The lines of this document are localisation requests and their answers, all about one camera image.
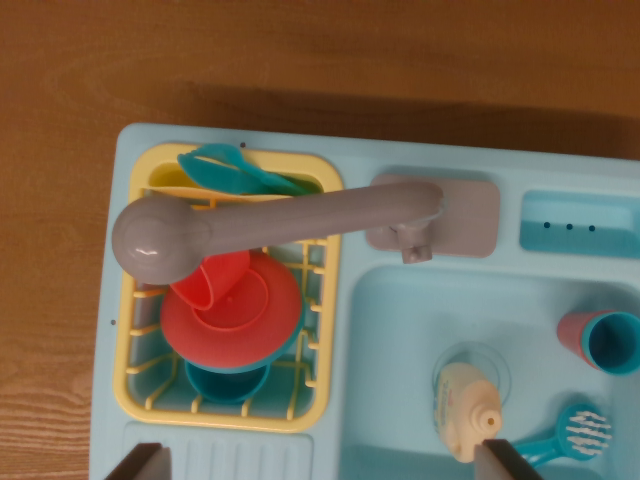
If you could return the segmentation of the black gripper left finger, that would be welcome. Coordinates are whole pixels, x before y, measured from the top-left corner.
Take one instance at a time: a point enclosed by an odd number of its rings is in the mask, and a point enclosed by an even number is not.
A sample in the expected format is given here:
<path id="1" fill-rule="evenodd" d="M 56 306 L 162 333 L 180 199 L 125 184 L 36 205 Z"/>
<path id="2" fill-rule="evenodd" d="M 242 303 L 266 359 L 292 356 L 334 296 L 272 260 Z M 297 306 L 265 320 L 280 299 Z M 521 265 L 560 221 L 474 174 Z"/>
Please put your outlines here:
<path id="1" fill-rule="evenodd" d="M 171 450 L 160 443 L 137 444 L 106 480 L 171 480 Z"/>

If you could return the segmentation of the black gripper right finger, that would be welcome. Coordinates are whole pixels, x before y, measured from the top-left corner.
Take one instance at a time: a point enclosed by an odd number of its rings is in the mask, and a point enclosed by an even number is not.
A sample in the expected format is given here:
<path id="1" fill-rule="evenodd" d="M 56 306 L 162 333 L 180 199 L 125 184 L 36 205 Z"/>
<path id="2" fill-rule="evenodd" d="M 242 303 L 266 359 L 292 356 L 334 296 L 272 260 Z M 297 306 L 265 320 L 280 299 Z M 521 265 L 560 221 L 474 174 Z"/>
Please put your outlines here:
<path id="1" fill-rule="evenodd" d="M 485 440 L 474 455 L 475 480 L 542 480 L 507 440 Z"/>

